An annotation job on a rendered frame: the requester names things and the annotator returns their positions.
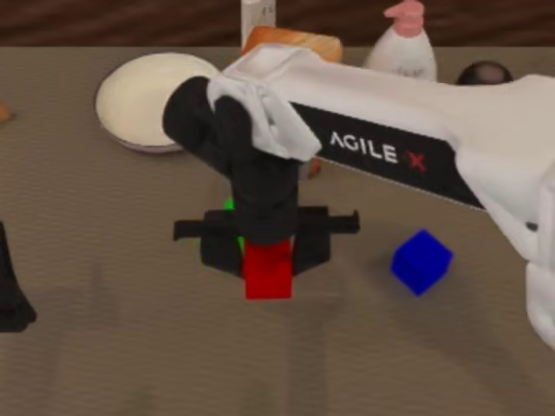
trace green cube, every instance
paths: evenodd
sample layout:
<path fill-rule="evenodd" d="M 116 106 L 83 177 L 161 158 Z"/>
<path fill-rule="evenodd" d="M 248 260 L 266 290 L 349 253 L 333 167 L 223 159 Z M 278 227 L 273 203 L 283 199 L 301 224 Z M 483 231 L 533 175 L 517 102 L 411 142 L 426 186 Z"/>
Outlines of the green cube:
<path fill-rule="evenodd" d="M 235 204 L 233 203 L 233 198 L 228 198 L 224 202 L 224 210 L 225 211 L 233 211 L 235 209 Z M 244 237 L 237 237 L 237 243 L 241 248 L 241 251 L 245 251 L 245 238 Z"/>

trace dark brown background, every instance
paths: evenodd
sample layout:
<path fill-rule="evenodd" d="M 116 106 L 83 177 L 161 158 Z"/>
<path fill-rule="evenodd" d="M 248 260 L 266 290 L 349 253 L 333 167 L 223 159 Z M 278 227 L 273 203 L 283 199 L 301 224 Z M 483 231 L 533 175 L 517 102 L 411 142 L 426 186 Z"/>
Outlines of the dark brown background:
<path fill-rule="evenodd" d="M 278 0 L 278 25 L 364 46 L 387 27 L 395 0 Z M 555 45 L 549 0 L 428 0 L 437 46 Z M 237 45 L 239 0 L 0 1 L 0 45 Z"/>

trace black round object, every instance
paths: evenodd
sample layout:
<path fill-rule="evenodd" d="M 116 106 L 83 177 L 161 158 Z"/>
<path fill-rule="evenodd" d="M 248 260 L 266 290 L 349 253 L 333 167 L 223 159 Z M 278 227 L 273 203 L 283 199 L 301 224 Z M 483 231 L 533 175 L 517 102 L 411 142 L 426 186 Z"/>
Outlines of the black round object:
<path fill-rule="evenodd" d="M 478 61 L 459 75 L 457 85 L 497 85 L 514 81 L 511 71 L 495 61 Z"/>

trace white bottle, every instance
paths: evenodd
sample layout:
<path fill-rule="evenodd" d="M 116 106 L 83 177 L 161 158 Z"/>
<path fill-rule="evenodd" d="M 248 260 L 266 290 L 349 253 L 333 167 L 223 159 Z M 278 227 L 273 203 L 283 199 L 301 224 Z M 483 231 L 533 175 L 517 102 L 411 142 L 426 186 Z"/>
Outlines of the white bottle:
<path fill-rule="evenodd" d="M 276 27 L 276 0 L 241 0 L 241 48 L 257 26 Z"/>
<path fill-rule="evenodd" d="M 424 5 L 404 0 L 384 12 L 393 25 L 370 52 L 365 68 L 380 72 L 437 81 L 434 50 L 424 30 Z"/>

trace red x logo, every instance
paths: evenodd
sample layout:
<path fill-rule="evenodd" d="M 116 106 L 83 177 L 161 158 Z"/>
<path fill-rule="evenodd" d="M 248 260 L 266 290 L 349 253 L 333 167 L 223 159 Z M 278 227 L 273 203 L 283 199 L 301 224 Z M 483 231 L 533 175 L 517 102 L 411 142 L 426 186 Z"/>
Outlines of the red x logo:
<path fill-rule="evenodd" d="M 424 166 L 424 153 L 412 153 L 407 151 L 408 163 L 411 169 L 419 169 L 420 172 L 425 172 L 426 167 Z"/>

